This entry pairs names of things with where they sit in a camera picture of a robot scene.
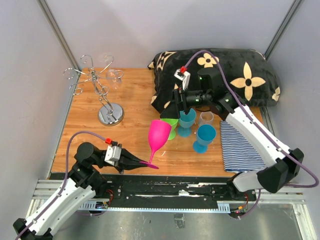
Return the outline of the pink wine glass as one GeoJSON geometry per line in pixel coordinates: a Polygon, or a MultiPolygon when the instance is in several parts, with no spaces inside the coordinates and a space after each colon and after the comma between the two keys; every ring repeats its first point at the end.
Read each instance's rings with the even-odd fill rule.
{"type": "Polygon", "coordinates": [[[159,169],[156,165],[152,164],[152,160],[156,151],[162,148],[168,141],[172,127],[169,123],[155,119],[151,122],[148,131],[148,144],[151,149],[149,162],[140,161],[139,163],[153,169],[159,169]]]}

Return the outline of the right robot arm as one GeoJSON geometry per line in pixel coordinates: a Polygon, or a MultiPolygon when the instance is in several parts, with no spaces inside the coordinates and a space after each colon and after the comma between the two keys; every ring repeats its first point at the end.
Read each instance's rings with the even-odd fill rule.
{"type": "Polygon", "coordinates": [[[182,82],[182,86],[172,91],[171,100],[160,116],[177,119],[181,112],[188,113],[193,107],[206,106],[238,130],[255,148],[265,166],[236,174],[226,188],[227,196],[238,200],[247,190],[264,189],[277,193],[282,187],[290,186],[303,166],[303,152],[299,148],[290,149],[266,129],[245,101],[231,89],[224,72],[202,68],[197,75],[201,88],[188,90],[190,73],[184,67],[175,71],[174,77],[182,82]]]}

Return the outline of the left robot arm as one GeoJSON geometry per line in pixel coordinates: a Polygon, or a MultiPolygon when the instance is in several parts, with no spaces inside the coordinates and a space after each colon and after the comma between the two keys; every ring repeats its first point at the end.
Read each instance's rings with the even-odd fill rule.
{"type": "Polygon", "coordinates": [[[111,184],[97,168],[114,167],[122,172],[148,165],[119,145],[100,150],[90,142],[80,144],[74,158],[75,164],[49,199],[28,218],[19,218],[13,223],[17,239],[51,240],[84,203],[112,194],[111,184]]]}

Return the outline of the light blue wine glass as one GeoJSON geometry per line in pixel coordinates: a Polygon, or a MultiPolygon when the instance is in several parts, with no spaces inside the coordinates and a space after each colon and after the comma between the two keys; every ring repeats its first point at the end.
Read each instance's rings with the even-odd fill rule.
{"type": "Polygon", "coordinates": [[[191,108],[186,114],[184,111],[180,111],[180,118],[178,120],[179,127],[177,129],[177,133],[184,138],[187,138],[192,133],[192,125],[195,123],[197,113],[191,108]]]}

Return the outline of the green wine glass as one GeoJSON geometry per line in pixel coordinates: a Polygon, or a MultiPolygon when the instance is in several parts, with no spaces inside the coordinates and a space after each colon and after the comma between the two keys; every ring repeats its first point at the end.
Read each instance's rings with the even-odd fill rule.
{"type": "Polygon", "coordinates": [[[168,140],[173,140],[176,137],[176,127],[178,125],[178,119],[173,118],[161,118],[162,121],[168,123],[171,126],[171,131],[168,140]]]}

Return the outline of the dark blue wine glass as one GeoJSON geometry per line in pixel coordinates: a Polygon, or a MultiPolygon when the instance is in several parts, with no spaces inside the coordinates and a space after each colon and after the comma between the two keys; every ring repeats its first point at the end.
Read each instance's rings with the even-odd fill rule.
{"type": "Polygon", "coordinates": [[[204,154],[208,150],[208,145],[213,142],[216,135],[216,129],[212,125],[201,125],[196,132],[196,141],[192,145],[193,150],[198,154],[204,154]]]}

